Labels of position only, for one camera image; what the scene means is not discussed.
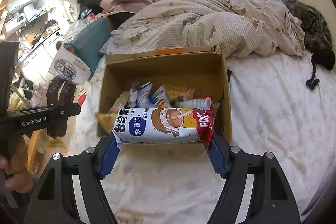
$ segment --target snack pile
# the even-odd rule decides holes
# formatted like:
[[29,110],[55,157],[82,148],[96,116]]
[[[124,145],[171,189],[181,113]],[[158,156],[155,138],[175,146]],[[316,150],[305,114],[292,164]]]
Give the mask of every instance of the snack pile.
[[208,148],[214,130],[213,99],[198,98],[200,90],[162,85],[151,95],[152,83],[135,82],[107,114],[96,113],[107,134],[123,143],[163,144],[202,140]]

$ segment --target dark camouflage fabric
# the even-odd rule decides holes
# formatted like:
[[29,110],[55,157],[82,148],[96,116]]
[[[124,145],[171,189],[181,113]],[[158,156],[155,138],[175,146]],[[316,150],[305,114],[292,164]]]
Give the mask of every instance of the dark camouflage fabric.
[[285,2],[289,12],[302,21],[304,43],[311,52],[328,52],[332,49],[330,31],[324,17],[315,8],[298,0]]

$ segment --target rice cracker package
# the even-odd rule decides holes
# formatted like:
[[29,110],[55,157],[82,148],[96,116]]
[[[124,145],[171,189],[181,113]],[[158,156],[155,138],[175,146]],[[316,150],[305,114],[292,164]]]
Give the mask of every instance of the rice cracker package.
[[214,130],[212,110],[192,108],[122,108],[113,133],[123,143],[165,144],[202,140],[209,148]]

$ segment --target cartoon girl illustration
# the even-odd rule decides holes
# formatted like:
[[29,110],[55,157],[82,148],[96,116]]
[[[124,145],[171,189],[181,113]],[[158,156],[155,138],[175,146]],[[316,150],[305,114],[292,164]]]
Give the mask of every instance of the cartoon girl illustration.
[[174,137],[180,135],[180,128],[197,128],[197,121],[191,108],[157,108],[153,110],[152,124],[162,133],[173,133]]

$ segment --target blue gripper pad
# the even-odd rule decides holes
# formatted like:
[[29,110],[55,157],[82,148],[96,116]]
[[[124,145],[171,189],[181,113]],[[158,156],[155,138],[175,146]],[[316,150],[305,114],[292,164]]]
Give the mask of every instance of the blue gripper pad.
[[211,141],[210,148],[207,152],[215,172],[224,178],[226,176],[224,157],[214,140]]
[[113,141],[110,143],[109,147],[104,153],[104,156],[102,157],[102,164],[100,169],[100,177],[102,179],[112,172],[112,168],[117,160],[119,152],[120,149],[117,147],[117,141],[115,138],[113,138]]

